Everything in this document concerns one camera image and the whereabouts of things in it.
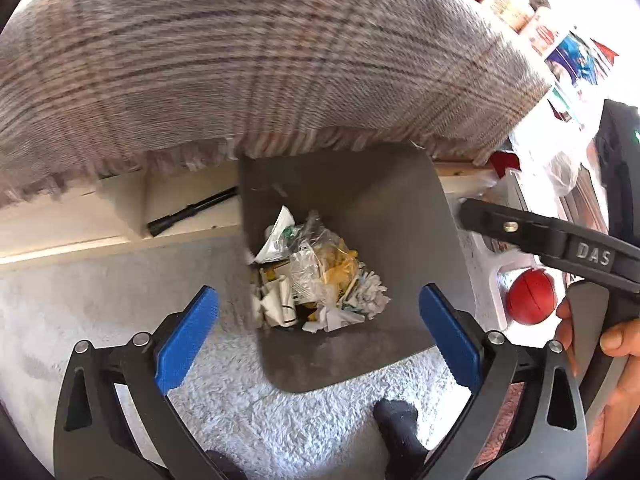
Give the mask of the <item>yellow snack bag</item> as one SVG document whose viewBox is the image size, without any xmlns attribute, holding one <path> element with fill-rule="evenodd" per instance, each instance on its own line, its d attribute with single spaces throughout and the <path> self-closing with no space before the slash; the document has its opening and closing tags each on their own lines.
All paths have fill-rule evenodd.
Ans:
<svg viewBox="0 0 640 480">
<path fill-rule="evenodd" d="M 314 252 L 318 258 L 324 296 L 337 302 L 358 275 L 358 252 L 349 249 L 341 237 L 321 243 Z"/>
</svg>

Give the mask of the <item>grey plaid tablecloth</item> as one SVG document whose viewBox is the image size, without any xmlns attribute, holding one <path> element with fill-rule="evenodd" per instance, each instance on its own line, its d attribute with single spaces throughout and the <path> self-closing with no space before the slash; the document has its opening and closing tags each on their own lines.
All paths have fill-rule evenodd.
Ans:
<svg viewBox="0 0 640 480">
<path fill-rule="evenodd" d="M 375 142 L 484 162 L 550 84 L 473 0 L 30 0 L 1 34 L 1 200 Z"/>
</svg>

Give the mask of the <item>black rod under table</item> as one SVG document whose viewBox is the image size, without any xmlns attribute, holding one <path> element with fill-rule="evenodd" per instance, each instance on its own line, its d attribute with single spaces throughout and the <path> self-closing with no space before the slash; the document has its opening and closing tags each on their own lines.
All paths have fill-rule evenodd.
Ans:
<svg viewBox="0 0 640 480">
<path fill-rule="evenodd" d="M 155 219 L 146 225 L 146 229 L 152 237 L 159 236 L 176 223 L 189 219 L 196 214 L 199 214 L 201 211 L 217 206 L 226 200 L 231 200 L 233 197 L 238 196 L 239 192 L 240 189 L 237 185 L 232 186 L 232 188 L 227 188 L 226 190 L 208 196 L 204 198 L 204 200 L 200 200 L 195 204 L 190 204 L 173 214 L 168 214 L 167 216 Z"/>
</svg>

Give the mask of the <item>black sock foot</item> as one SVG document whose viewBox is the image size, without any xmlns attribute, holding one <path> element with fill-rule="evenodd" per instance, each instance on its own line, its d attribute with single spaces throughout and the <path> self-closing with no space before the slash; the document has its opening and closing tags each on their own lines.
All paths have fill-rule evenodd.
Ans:
<svg viewBox="0 0 640 480">
<path fill-rule="evenodd" d="M 401 400 L 381 399 L 373 417 L 387 448 L 386 479 L 412 479 L 423 467 L 428 451 L 416 436 L 418 410 Z"/>
</svg>

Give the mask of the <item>dark grey trash bin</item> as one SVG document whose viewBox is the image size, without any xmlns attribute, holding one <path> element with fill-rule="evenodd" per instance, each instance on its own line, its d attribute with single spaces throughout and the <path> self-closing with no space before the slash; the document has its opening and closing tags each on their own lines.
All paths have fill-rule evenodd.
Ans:
<svg viewBox="0 0 640 480">
<path fill-rule="evenodd" d="M 459 237 L 431 157 L 400 144 L 361 152 L 242 158 L 243 230 L 258 252 L 287 209 L 311 232 L 294 249 L 291 282 L 312 330 L 263 328 L 262 368 L 278 389 L 302 393 L 413 356 L 433 341 L 419 295 L 435 284 L 475 311 Z M 320 321 L 339 308 L 336 329 Z M 360 321 L 348 322 L 357 313 Z"/>
</svg>

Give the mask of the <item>red ball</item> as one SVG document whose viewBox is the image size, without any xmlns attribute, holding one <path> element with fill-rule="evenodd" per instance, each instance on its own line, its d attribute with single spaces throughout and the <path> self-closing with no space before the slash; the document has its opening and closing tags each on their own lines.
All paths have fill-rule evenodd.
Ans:
<svg viewBox="0 0 640 480">
<path fill-rule="evenodd" d="M 528 269 L 506 294 L 506 312 L 522 325 L 544 322 L 556 307 L 552 277 L 542 269 Z"/>
</svg>

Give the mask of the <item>green white medicine box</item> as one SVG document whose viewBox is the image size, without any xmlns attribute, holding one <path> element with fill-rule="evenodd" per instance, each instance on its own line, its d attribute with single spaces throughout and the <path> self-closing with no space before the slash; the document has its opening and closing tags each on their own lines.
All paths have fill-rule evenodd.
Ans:
<svg viewBox="0 0 640 480">
<path fill-rule="evenodd" d="M 302 226 L 296 224 L 291 211 L 282 206 L 271 230 L 253 262 L 267 264 L 288 258 L 290 248 Z"/>
</svg>

